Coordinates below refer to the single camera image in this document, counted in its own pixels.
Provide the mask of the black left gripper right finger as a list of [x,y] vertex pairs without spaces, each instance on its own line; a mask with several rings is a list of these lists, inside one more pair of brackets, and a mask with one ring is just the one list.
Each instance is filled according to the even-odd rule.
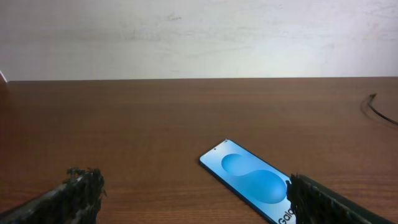
[[287,199],[301,224],[392,224],[302,174],[290,176]]

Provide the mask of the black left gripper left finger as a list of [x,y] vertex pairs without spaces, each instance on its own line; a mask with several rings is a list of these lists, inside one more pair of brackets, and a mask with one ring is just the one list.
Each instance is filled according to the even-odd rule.
[[1,213],[4,224],[95,224],[105,195],[99,169],[67,170],[58,187]]

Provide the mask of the blue Samsung Galaxy smartphone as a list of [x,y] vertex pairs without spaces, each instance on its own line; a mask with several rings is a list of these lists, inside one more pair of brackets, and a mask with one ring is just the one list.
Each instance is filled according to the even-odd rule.
[[200,165],[271,223],[291,224],[289,177],[252,152],[226,139],[199,158]]

